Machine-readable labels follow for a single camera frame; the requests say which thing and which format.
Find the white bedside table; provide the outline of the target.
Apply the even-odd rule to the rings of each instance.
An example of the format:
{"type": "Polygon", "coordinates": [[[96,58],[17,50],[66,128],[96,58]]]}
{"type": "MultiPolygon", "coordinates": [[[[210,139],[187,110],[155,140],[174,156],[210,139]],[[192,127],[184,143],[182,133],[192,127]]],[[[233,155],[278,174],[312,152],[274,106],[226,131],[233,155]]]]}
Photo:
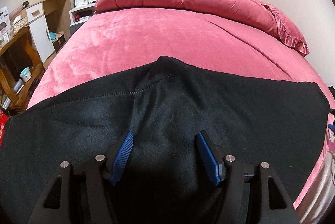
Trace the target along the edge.
{"type": "Polygon", "coordinates": [[[82,7],[75,7],[69,11],[70,26],[69,31],[72,36],[92,15],[95,13],[95,3],[90,3],[82,7]]]}

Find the white product box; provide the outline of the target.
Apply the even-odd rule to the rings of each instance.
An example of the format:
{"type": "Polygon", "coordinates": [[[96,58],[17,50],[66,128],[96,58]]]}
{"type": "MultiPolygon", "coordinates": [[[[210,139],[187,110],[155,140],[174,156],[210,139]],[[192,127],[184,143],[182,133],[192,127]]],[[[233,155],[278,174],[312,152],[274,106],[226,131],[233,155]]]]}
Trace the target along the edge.
{"type": "Polygon", "coordinates": [[[0,39],[1,48],[10,42],[12,38],[12,27],[10,23],[9,13],[6,6],[1,8],[0,12],[0,39]]]}

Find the white cabinet with drawer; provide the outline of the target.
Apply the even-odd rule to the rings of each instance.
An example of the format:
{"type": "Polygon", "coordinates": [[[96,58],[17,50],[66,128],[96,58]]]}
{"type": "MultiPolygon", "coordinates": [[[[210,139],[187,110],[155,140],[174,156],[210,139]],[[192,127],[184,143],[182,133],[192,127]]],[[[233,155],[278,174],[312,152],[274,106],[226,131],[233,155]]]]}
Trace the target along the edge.
{"type": "Polygon", "coordinates": [[[35,48],[44,63],[54,52],[54,47],[49,36],[42,2],[28,7],[26,13],[35,48]]]}

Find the red ruffled pillow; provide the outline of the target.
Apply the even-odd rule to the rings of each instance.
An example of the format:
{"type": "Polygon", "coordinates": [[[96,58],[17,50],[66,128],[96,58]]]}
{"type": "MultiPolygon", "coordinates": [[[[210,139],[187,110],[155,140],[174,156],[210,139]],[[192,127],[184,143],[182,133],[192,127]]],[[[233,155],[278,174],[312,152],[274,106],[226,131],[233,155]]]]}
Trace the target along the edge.
{"type": "Polygon", "coordinates": [[[294,22],[277,7],[262,1],[260,4],[275,18],[278,37],[281,42],[285,46],[297,51],[301,56],[307,56],[310,53],[307,42],[294,22]]]}

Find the wooden desk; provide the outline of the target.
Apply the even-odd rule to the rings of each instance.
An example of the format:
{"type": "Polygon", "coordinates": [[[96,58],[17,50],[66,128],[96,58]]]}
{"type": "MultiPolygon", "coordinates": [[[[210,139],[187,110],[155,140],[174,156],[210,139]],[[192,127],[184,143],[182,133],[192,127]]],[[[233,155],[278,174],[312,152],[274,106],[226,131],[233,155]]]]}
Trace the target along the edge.
{"type": "Polygon", "coordinates": [[[63,47],[70,37],[70,0],[42,0],[40,2],[43,4],[54,52],[44,63],[41,61],[27,20],[28,7],[23,9],[19,14],[23,23],[14,32],[10,42],[1,48],[1,100],[10,101],[9,106],[7,108],[2,106],[1,110],[9,116],[26,110],[34,90],[46,71],[45,63],[50,61],[50,58],[63,47]],[[32,78],[25,83],[20,74],[26,67],[30,68],[32,78]]]}

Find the pink bed blanket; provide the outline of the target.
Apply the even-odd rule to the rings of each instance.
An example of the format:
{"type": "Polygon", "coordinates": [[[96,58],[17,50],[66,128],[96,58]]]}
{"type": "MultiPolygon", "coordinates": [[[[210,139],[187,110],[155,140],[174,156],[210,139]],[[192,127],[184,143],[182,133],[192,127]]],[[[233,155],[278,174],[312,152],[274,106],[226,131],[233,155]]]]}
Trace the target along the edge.
{"type": "Polygon", "coordinates": [[[95,15],[50,64],[24,116],[35,202],[56,165],[81,164],[125,130],[135,144],[119,186],[137,202],[209,205],[195,151],[200,130],[242,160],[268,160],[296,207],[320,192],[334,100],[305,57],[277,38],[215,15],[134,8],[95,15]]]}

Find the black pants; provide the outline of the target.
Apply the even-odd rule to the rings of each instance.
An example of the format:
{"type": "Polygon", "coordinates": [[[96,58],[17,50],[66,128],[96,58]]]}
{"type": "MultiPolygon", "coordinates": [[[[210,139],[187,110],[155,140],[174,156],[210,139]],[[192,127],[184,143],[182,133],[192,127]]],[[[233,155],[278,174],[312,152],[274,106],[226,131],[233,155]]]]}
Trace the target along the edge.
{"type": "Polygon", "coordinates": [[[1,223],[298,223],[329,111],[169,57],[89,81],[7,121],[1,223]]]}

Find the light blue white jar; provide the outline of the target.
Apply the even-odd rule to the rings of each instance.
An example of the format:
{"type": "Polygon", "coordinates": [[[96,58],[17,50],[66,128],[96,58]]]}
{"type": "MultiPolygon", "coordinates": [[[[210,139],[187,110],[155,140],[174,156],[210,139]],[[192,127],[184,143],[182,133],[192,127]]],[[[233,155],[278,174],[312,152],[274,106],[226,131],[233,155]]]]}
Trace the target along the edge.
{"type": "Polygon", "coordinates": [[[23,82],[25,82],[25,83],[28,82],[32,78],[30,68],[29,67],[24,68],[21,71],[20,76],[21,76],[21,79],[22,79],[23,82]]]}

